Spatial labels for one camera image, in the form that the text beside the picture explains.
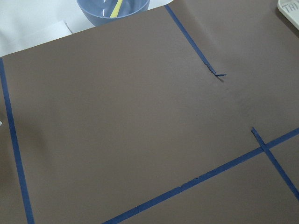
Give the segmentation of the cream bear tray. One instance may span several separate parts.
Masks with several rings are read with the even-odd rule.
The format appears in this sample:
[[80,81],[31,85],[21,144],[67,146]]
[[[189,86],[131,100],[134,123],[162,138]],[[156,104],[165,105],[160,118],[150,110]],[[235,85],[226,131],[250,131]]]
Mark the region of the cream bear tray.
[[299,0],[278,0],[279,11],[293,26],[299,28]]

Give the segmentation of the blue bowl with fork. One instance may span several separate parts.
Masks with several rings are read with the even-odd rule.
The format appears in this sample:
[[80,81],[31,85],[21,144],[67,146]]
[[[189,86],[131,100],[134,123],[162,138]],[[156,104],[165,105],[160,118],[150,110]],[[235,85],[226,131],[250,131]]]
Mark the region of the blue bowl with fork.
[[78,6],[94,26],[100,26],[148,10],[148,0],[78,0]]

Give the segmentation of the yellow plastic fork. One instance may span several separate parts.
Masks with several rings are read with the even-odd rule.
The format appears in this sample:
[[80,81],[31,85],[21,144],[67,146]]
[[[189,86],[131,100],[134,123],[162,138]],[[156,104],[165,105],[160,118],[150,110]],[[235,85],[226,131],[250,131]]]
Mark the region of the yellow plastic fork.
[[114,9],[111,12],[110,18],[116,18],[119,14],[123,0],[117,0]]

